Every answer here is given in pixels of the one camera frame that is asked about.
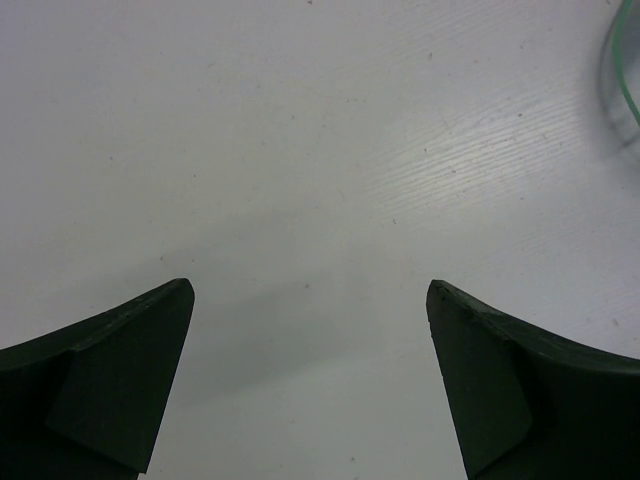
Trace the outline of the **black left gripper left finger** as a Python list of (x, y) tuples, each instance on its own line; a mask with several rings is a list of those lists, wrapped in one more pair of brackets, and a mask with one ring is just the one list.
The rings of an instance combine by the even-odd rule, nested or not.
[(195, 303), (171, 280), (1, 352), (4, 479), (147, 472)]

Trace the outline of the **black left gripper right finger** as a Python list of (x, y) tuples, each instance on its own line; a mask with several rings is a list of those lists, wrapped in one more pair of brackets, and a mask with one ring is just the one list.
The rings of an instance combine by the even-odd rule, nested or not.
[(638, 360), (443, 280), (431, 282), (426, 311), (468, 478), (638, 478)]

